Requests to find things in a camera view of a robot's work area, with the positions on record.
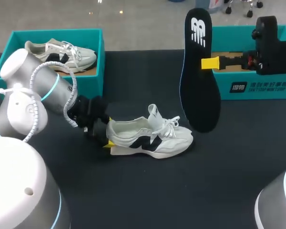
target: shoe tongue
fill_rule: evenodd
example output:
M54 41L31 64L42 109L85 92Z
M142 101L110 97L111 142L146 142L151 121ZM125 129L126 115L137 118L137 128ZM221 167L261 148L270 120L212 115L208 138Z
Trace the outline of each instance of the shoe tongue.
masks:
M164 120L158 111L158 108L155 104L151 104L148 106L148 112L149 112L149 117L148 117L148 123L151 126L151 128L154 131L157 131L162 128L162 125L164 124Z
M61 46L59 45L56 45L56 44L52 44L52 43L46 43L46 50L47 51L51 46L54 46L55 48L58 48L58 49L63 49Z
M51 38L47 43L46 43L46 51L49 49L50 46L55 46L56 48L61 47L62 42L59 42L55 40L54 38Z

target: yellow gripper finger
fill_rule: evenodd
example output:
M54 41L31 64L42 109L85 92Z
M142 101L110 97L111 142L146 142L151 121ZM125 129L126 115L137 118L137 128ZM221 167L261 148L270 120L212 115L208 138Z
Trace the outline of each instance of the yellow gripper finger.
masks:
M201 69L219 69L219 56L201 59Z

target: yellow clamp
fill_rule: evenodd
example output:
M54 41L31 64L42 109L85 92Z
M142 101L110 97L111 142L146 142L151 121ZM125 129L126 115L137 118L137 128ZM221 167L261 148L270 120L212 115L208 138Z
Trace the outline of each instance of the yellow clamp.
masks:
M111 148L113 146L115 146L115 144L112 141L108 140L108 144L103 146L103 148Z
M219 69L219 56L201 59L201 69Z

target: black n logo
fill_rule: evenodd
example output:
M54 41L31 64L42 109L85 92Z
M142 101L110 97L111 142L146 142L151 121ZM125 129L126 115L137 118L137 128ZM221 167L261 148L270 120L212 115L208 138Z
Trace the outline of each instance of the black n logo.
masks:
M46 59L45 62L48 62L48 61L57 61L57 62L60 62L60 63L66 63L68 61L69 57L67 54L64 54L62 59L60 59L59 57L59 54L58 53L51 53L48 58Z
M141 146L142 149L144 149L144 150L155 151L158 148L158 146L161 144L161 142L162 142L162 140L159 136L157 136L153 140L152 143L151 143L151 137L141 136L134 143L132 143L130 148L137 149Z

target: black device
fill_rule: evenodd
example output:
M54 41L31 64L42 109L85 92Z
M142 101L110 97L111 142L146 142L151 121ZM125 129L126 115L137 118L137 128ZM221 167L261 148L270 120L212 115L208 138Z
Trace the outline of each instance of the black device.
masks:
M244 52L241 57L219 57L219 69L229 65L241 65L243 69L254 70L259 75L286 73L286 41L278 39L275 16L260 17L252 32L255 50Z

